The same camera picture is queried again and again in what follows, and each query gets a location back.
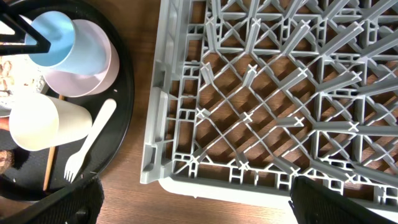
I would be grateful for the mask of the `blue cup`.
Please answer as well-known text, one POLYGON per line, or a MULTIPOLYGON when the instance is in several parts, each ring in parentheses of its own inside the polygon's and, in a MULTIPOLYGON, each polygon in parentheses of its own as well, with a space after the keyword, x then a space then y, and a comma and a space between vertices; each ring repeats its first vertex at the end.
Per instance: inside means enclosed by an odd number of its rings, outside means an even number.
POLYGON ((105 69, 109 39, 94 22, 48 11, 37 16, 31 26, 50 42, 47 53, 29 54, 38 66, 78 75, 96 75, 105 69))

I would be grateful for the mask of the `wooden chopstick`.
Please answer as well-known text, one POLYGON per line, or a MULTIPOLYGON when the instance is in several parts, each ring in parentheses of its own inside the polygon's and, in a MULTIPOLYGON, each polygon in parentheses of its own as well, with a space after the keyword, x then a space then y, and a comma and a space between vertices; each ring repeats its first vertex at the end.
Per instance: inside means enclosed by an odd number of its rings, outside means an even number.
POLYGON ((50 180, 50 175, 51 175, 51 170, 52 170, 52 164, 53 164, 53 158, 56 150, 56 146, 52 146, 49 148, 49 154, 47 158, 47 166, 45 170, 45 177, 44 177, 44 183, 43 183, 43 191, 47 191, 48 186, 49 186, 49 180, 50 180))

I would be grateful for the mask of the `cream cup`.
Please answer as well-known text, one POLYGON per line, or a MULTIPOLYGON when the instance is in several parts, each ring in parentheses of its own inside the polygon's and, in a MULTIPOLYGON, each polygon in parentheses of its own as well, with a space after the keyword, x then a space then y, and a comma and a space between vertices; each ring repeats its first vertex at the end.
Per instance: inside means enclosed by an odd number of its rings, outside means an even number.
POLYGON ((82 106, 40 93, 18 97, 10 117, 14 142, 27 151, 85 138, 92 127, 90 112, 82 106))

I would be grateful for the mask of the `pink saucer bowl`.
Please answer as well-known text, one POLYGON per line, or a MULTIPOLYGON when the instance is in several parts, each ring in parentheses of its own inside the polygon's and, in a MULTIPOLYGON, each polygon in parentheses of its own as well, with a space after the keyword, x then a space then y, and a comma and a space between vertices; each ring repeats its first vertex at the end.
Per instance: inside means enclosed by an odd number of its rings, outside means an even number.
POLYGON ((107 90, 116 80, 119 73, 119 55, 105 31, 94 22, 75 19, 78 26, 88 29, 106 52, 105 68, 95 75, 77 75, 74 73, 49 70, 44 78, 48 86, 56 93, 66 97, 95 95, 107 90))

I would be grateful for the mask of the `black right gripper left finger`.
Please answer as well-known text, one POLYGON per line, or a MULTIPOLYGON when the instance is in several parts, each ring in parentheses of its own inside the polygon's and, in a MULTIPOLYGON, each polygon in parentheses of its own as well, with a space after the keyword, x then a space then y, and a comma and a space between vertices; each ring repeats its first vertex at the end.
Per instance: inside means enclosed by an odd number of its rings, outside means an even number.
POLYGON ((1 224, 96 224, 103 201, 104 191, 100 178, 97 175, 87 175, 26 209, 3 218, 1 224))

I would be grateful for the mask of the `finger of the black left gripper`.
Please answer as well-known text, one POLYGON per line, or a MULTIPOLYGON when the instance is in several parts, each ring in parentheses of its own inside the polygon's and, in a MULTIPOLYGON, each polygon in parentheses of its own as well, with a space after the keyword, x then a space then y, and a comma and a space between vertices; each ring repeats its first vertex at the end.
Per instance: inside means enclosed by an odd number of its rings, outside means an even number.
POLYGON ((51 43, 4 1, 1 1, 1 22, 14 31, 13 34, 1 34, 1 56, 49 52, 51 43), (26 35, 35 40, 34 45, 22 44, 26 35))

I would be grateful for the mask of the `white plastic fork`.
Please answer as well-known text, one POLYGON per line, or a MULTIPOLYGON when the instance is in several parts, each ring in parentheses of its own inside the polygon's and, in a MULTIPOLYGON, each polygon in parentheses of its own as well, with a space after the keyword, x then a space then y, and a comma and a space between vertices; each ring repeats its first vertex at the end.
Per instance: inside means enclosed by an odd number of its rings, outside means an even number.
POLYGON ((73 182, 77 177, 77 174, 85 160, 86 154, 90 150, 96 138, 99 136, 100 132, 105 127, 106 123, 109 121, 116 107, 116 101, 111 98, 107 99, 103 103, 81 149, 72 154, 67 160, 64 172, 64 178, 67 181, 73 182))

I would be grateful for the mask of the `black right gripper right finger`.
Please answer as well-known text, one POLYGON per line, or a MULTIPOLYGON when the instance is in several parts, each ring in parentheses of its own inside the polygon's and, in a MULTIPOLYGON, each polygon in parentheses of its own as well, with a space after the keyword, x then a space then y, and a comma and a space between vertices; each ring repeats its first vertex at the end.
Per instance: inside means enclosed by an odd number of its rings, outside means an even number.
POLYGON ((298 224, 394 224, 304 176, 293 180, 289 205, 298 224))

